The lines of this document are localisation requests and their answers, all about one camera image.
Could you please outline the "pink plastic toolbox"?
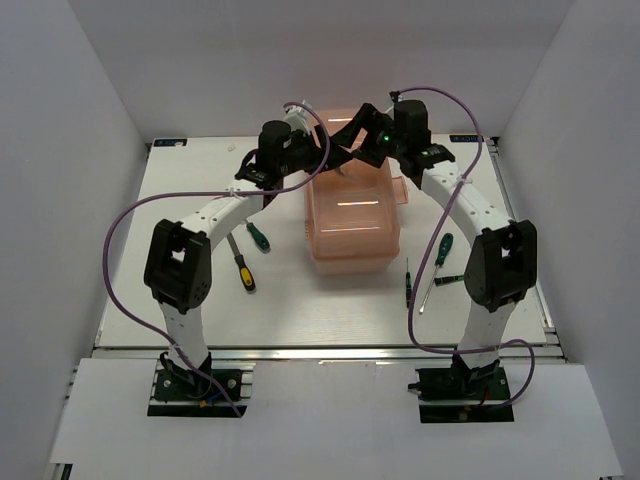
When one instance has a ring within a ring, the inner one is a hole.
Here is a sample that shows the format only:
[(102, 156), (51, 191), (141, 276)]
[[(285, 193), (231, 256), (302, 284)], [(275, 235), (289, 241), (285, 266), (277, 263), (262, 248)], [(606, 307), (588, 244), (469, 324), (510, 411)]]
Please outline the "pink plastic toolbox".
[(400, 253), (398, 206), (408, 202), (403, 178), (390, 163), (377, 168), (353, 159), (305, 186), (305, 229), (318, 274), (377, 274)]

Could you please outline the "short green screwdriver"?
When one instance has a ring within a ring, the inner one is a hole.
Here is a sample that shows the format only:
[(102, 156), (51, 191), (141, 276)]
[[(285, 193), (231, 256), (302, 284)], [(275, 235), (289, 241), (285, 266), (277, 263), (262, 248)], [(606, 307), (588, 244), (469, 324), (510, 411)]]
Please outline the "short green screwdriver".
[(261, 232), (261, 230), (253, 222), (246, 222), (245, 227), (256, 246), (262, 252), (268, 252), (271, 245), (268, 238)]

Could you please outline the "long green screwdriver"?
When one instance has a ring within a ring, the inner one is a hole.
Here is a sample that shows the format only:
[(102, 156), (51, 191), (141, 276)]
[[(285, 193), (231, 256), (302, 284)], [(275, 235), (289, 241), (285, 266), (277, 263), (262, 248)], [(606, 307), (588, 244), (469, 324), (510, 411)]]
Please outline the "long green screwdriver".
[(444, 265), (445, 260), (451, 250), (451, 247), (453, 245), (454, 242), (454, 236), (452, 233), (445, 233), (439, 243), (438, 246), (438, 250), (437, 250), (437, 256), (434, 262), (434, 269), (433, 269), (433, 273), (431, 276), (431, 279), (429, 281), (426, 293), (424, 295), (424, 298), (422, 300), (421, 306), (419, 308), (418, 313), (420, 315), (422, 315), (425, 311), (426, 308), (426, 304), (427, 301), (429, 299), (430, 293), (433, 289), (433, 286), (435, 284), (435, 278), (437, 277), (437, 274), (439, 273), (439, 270), (441, 269), (441, 267)]

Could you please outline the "yellow black handled file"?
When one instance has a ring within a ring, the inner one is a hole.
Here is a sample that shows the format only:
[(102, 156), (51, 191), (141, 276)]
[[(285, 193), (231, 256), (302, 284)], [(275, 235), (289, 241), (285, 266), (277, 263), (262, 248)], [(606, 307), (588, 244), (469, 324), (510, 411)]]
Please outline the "yellow black handled file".
[(242, 255), (236, 243), (236, 240), (232, 234), (227, 235), (227, 242), (233, 253), (234, 261), (238, 268), (238, 272), (239, 272), (240, 279), (244, 289), (249, 293), (254, 292), (256, 290), (256, 283), (255, 283), (254, 276), (251, 270), (248, 268), (246, 261), (244, 259), (244, 256)]

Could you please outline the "small precision screwdriver angled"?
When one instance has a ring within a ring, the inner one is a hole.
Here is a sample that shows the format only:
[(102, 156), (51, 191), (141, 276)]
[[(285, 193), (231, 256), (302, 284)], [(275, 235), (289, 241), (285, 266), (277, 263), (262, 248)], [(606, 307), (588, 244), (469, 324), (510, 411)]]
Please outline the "small precision screwdriver angled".
[(434, 284), (436, 286), (444, 286), (444, 285), (450, 285), (453, 283), (457, 283), (460, 281), (464, 280), (464, 276), (463, 275), (451, 275), (451, 276), (444, 276), (444, 277), (436, 277), (434, 279)]

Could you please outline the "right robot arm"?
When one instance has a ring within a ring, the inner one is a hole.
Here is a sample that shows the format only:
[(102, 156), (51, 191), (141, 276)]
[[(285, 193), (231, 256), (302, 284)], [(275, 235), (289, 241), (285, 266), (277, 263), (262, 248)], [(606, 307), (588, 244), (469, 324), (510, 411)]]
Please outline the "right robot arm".
[(365, 103), (332, 140), (347, 148), (360, 133), (365, 137), (354, 157), (372, 166), (397, 160), (403, 175), (446, 211), (470, 245), (464, 284), (471, 307), (453, 355), (460, 367), (451, 384), (459, 396), (475, 398), (488, 385), (486, 371), (497, 366), (509, 318), (536, 283), (536, 228), (511, 219), (468, 181), (455, 156), (433, 142), (422, 101), (399, 101), (391, 114)]

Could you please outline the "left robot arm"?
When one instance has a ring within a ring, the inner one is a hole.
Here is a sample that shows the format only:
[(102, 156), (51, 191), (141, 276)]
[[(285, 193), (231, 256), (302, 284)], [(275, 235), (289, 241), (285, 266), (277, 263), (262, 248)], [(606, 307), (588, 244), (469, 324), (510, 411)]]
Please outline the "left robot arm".
[(359, 132), (358, 127), (344, 127), (326, 137), (321, 125), (310, 131), (292, 120), (269, 121), (226, 190), (212, 193), (212, 200), (193, 214), (154, 227), (143, 281), (165, 320), (169, 368), (180, 370), (176, 384), (188, 398), (202, 398), (211, 387), (201, 305), (212, 284), (213, 250), (283, 192), (288, 175), (321, 173), (350, 161), (349, 149)]

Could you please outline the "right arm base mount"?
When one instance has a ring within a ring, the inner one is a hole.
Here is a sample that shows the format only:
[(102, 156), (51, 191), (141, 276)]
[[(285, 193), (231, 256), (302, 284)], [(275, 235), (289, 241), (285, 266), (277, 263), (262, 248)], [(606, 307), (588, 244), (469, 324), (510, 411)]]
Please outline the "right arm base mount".
[(506, 372), (499, 364), (487, 375), (472, 379), (465, 366), (416, 370), (416, 380), (407, 390), (418, 399), (422, 424), (512, 423), (513, 407)]

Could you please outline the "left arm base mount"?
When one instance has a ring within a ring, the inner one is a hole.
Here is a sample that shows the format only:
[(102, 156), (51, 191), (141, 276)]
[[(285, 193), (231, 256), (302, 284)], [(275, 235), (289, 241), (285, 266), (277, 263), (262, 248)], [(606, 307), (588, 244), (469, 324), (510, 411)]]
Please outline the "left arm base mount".
[(224, 388), (240, 415), (237, 415), (221, 391), (206, 381), (200, 389), (174, 379), (158, 367), (147, 408), (148, 417), (167, 418), (241, 418), (252, 393), (253, 371), (214, 369), (213, 377)]

